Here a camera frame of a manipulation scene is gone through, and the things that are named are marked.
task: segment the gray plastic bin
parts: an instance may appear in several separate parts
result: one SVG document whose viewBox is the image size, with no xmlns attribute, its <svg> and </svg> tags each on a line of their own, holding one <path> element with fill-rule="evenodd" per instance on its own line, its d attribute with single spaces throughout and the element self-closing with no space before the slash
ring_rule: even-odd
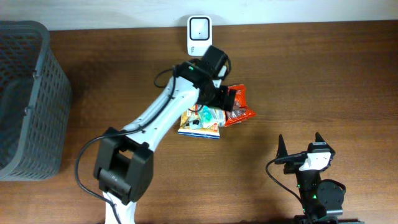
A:
<svg viewBox="0 0 398 224">
<path fill-rule="evenodd" d="M 38 22 L 0 22 L 0 180 L 58 173 L 72 91 Z"/>
</svg>

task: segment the wood grain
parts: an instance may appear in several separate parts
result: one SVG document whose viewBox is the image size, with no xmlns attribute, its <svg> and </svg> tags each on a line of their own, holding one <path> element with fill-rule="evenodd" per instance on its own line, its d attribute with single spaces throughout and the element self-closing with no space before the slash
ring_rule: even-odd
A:
<svg viewBox="0 0 398 224">
<path fill-rule="evenodd" d="M 319 131 L 335 149 L 323 179 L 347 186 L 342 218 L 398 220 L 398 21 L 214 27 L 232 59 L 227 84 L 244 83 L 257 116 L 195 139 L 173 127 L 155 154 L 155 176 L 137 206 L 138 223 L 268 222 L 301 214 L 296 199 L 266 176 L 282 133 L 290 153 Z M 184 28 L 51 32 L 52 50 L 72 83 L 73 105 L 59 175 L 0 182 L 1 223 L 98 223 L 104 203 L 80 190 L 80 147 L 121 128 L 161 92 L 155 74 L 189 59 Z M 80 165 L 92 177 L 96 147 Z M 271 172 L 294 188 L 295 177 Z"/>
</svg>

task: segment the brown tabletop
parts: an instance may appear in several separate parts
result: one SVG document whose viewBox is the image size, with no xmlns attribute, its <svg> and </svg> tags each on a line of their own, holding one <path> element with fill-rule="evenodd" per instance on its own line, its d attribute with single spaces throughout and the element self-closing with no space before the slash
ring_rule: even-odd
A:
<svg viewBox="0 0 398 224">
<path fill-rule="evenodd" d="M 398 222 L 398 21 L 216 26 L 213 43 L 232 59 L 226 84 L 244 83 L 257 116 L 220 130 L 220 140 L 177 134 L 155 153 L 154 179 L 137 205 L 139 223 L 266 222 L 302 214 L 268 178 L 278 135 L 289 153 L 319 131 L 334 148 L 322 179 L 347 186 L 342 218 Z M 104 202 L 84 193 L 78 151 L 108 127 L 122 128 L 162 91 L 155 75 L 189 59 L 186 28 L 51 32 L 52 50 L 73 88 L 62 168 L 42 182 L 0 182 L 1 223 L 98 223 Z M 80 175 L 93 178 L 98 145 Z M 271 172 L 295 189 L 283 166 Z"/>
</svg>

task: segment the chip bag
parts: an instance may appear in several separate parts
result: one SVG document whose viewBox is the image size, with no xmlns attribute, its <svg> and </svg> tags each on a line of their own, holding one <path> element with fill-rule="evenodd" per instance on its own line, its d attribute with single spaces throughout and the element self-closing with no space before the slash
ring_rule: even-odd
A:
<svg viewBox="0 0 398 224">
<path fill-rule="evenodd" d="M 246 87 L 243 84 L 239 84 L 229 86 L 228 89 L 236 90 L 236 96 L 232 112 L 226 111 L 225 127 L 254 117 L 256 113 L 246 103 Z"/>
</svg>

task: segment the red snack bag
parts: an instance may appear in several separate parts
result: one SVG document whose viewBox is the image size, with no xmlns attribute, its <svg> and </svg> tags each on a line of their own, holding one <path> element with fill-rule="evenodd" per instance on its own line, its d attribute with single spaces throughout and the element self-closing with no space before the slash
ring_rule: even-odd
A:
<svg viewBox="0 0 398 224">
<path fill-rule="evenodd" d="M 236 90 L 236 96 L 232 112 L 226 112 L 225 127 L 254 117 L 256 113 L 248 108 L 248 104 L 246 103 L 246 87 L 243 84 L 239 84 L 229 86 L 228 89 Z"/>
</svg>

